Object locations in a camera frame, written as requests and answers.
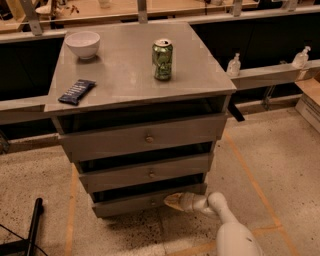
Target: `soap dispenser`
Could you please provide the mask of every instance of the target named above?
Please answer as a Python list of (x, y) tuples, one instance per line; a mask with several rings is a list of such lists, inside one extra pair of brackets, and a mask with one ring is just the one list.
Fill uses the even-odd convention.
[(308, 59), (308, 51), (311, 51), (310, 46), (306, 46), (302, 52), (299, 52), (292, 62), (292, 66), (295, 68), (303, 68)]
[(229, 76), (238, 76), (240, 73), (241, 62), (239, 61), (240, 53), (236, 53), (235, 57), (229, 61), (227, 74)]

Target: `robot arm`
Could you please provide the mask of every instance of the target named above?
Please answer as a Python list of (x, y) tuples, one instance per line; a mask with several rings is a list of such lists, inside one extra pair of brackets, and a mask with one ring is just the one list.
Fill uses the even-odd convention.
[(223, 194), (177, 193), (165, 198), (165, 204), (180, 211), (201, 212), (208, 217), (218, 215), (222, 226), (217, 233), (218, 256), (265, 256), (250, 230), (239, 223), (230, 211)]

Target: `soda can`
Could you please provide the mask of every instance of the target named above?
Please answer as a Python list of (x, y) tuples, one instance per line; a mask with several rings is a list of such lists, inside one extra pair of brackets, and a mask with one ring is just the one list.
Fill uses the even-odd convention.
[(172, 69), (172, 51), (171, 40), (166, 38), (158, 39), (152, 46), (152, 71), (158, 80), (169, 80)]

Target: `floor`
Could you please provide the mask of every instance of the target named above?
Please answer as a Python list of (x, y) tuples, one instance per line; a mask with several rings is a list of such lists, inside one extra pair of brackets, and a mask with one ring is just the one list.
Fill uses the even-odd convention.
[[(226, 196), (266, 255), (318, 256), (320, 134), (293, 107), (241, 111), (217, 143), (208, 193)], [(27, 237), (43, 198), (37, 244), (50, 256), (216, 255), (218, 218), (162, 207), (97, 219), (60, 146), (2, 155), (0, 169), (0, 224)], [(0, 243), (14, 240), (0, 228)]]

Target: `white bowl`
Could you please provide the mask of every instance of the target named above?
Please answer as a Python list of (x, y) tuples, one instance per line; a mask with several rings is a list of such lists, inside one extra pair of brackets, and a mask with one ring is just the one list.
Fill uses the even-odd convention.
[(77, 32), (67, 36), (65, 43), (79, 58), (90, 59), (99, 49), (100, 35), (91, 31)]

